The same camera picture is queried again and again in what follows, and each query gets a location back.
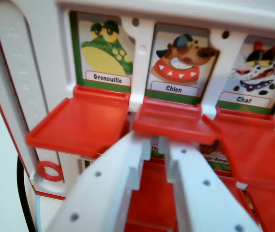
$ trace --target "dog collar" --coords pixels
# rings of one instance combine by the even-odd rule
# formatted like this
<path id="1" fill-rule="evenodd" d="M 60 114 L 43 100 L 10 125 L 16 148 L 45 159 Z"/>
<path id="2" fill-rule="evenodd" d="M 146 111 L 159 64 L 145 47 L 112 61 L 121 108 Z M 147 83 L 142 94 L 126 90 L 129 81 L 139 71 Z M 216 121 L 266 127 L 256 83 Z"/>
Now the dog collar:
<path id="1" fill-rule="evenodd" d="M 155 63 L 154 68 L 161 77 L 175 82 L 194 81 L 197 80 L 200 75 L 200 69 L 197 66 L 184 70 L 176 70 L 166 65 L 162 59 L 159 59 Z"/>

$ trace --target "green border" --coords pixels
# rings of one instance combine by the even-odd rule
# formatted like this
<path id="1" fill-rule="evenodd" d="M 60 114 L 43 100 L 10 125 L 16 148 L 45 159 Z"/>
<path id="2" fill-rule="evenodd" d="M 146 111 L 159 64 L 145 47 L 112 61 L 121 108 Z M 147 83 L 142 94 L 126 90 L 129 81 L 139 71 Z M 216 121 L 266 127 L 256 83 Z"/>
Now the green border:
<path id="1" fill-rule="evenodd" d="M 217 106 L 223 109 L 229 109 L 229 110 L 237 110 L 239 111 L 242 106 L 246 106 L 246 108 L 256 114 L 262 114 L 262 115 L 269 115 L 272 109 L 269 108 L 263 108 L 258 106 L 252 106 L 252 105 L 243 105 L 233 102 L 227 102 L 227 101 L 218 101 Z"/>
<path id="2" fill-rule="evenodd" d="M 77 84 L 81 86 L 103 88 L 103 89 L 114 90 L 119 92 L 130 92 L 131 86 L 114 85 L 114 84 L 109 84 L 104 82 L 90 81 L 90 80 L 83 79 L 83 74 L 81 69 L 81 60 L 80 60 L 79 38 L 78 38 L 77 12 L 70 11 L 69 17 L 70 17 L 70 24 L 71 24 L 72 46 L 73 46 L 73 53 L 74 53 Z"/>
<path id="3" fill-rule="evenodd" d="M 145 95 L 150 98 L 156 98 L 161 100 L 173 101 L 173 102 L 180 102 L 186 104 L 198 104 L 201 102 L 201 98 L 182 95 L 182 94 L 175 94 L 175 93 L 166 93 L 156 90 L 147 89 L 145 91 Z"/>
<path id="4" fill-rule="evenodd" d="M 228 164 L 225 163 L 217 163 L 217 162 L 213 162 L 213 161 L 207 161 L 209 163 L 209 165 L 213 168 L 213 169 L 217 169 L 217 170 L 222 170 L 222 171 L 231 171 L 231 168 Z"/>
<path id="5" fill-rule="evenodd" d="M 72 46 L 75 61 L 76 80 L 78 85 L 83 85 L 83 75 L 81 70 L 80 50 L 79 50 L 79 38 L 78 38 L 78 24 L 77 24 L 77 12 L 70 11 L 70 24 L 72 35 Z"/>

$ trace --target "black cable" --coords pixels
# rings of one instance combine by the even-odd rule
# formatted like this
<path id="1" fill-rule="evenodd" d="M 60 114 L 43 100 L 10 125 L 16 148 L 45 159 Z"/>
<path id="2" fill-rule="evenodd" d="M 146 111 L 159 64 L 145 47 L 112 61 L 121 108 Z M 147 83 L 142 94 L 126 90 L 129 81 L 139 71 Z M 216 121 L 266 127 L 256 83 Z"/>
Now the black cable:
<path id="1" fill-rule="evenodd" d="M 23 165 L 19 157 L 17 158 L 17 187 L 23 215 L 25 216 L 28 230 L 29 232 L 36 232 L 28 204 L 28 199 L 26 196 L 25 182 L 23 178 Z"/>

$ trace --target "animal card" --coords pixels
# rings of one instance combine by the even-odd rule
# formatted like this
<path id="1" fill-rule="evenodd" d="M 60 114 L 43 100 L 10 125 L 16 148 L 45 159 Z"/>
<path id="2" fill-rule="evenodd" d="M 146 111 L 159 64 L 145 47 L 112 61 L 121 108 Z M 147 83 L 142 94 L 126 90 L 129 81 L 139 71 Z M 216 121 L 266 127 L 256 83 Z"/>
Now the animal card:
<path id="1" fill-rule="evenodd" d="M 216 140 L 212 145 L 199 145 L 200 152 L 213 169 L 231 171 L 226 156 L 221 151 L 220 142 Z"/>
<path id="2" fill-rule="evenodd" d="M 199 103 L 217 54 L 208 30 L 157 24 L 146 95 Z"/>
<path id="3" fill-rule="evenodd" d="M 246 38 L 217 105 L 258 114 L 271 113 L 275 105 L 275 40 Z"/>
<path id="4" fill-rule="evenodd" d="M 118 17 L 70 12 L 77 83 L 128 92 L 134 41 Z"/>

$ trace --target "frog eye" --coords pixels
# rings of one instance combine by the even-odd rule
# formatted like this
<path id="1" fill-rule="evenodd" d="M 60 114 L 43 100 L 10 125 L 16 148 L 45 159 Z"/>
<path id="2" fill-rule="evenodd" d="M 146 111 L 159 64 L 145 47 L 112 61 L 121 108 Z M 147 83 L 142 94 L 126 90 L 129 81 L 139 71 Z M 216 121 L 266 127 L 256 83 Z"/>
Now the frog eye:
<path id="1" fill-rule="evenodd" d="M 102 32 L 102 26 L 101 26 L 101 24 L 100 23 L 94 23 L 91 26 L 90 31 L 91 31 L 92 37 L 94 39 L 97 38 L 99 35 L 101 35 L 101 32 Z"/>
<path id="2" fill-rule="evenodd" d="M 106 21 L 103 25 L 102 35 L 107 42 L 115 42 L 119 35 L 119 28 L 117 23 L 115 23 L 113 20 Z"/>

